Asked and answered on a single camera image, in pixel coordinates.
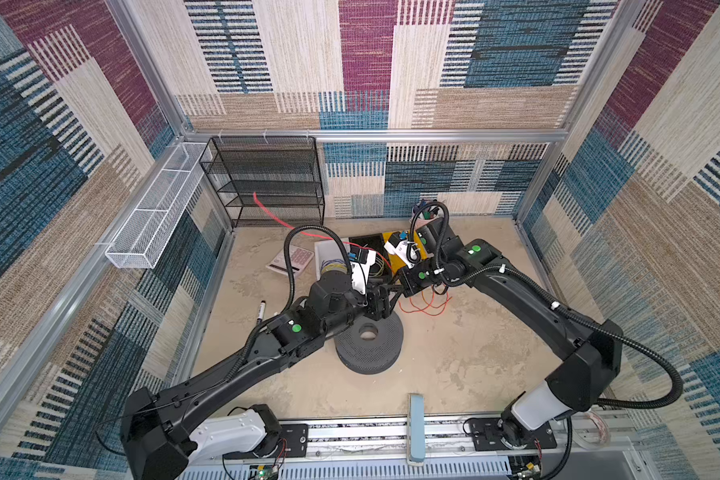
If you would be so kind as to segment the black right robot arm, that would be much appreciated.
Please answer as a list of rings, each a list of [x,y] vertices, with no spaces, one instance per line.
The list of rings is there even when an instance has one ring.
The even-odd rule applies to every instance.
[[[568,419],[594,405],[655,410],[681,397],[684,382],[669,360],[626,337],[616,323],[599,323],[561,303],[487,241],[463,243],[450,227],[444,203],[419,202],[402,240],[407,264],[397,276],[404,296],[427,287],[473,288],[511,312],[560,359],[558,367],[537,387],[522,393],[502,412],[500,428],[509,447],[522,448],[532,433],[549,421]],[[620,373],[624,348],[650,359],[668,375],[668,393],[635,401],[604,397]]]

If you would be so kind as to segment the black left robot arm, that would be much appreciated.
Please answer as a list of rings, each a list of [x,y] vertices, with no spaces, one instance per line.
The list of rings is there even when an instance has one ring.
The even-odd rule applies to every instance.
[[[142,388],[124,407],[120,438],[136,479],[175,479],[198,452],[192,431],[213,413],[266,378],[321,349],[326,339],[366,316],[388,317],[400,296],[395,282],[374,284],[364,296],[352,286],[346,249],[339,250],[346,271],[330,271],[314,282],[301,301],[255,326],[243,347],[202,373],[156,394]]]

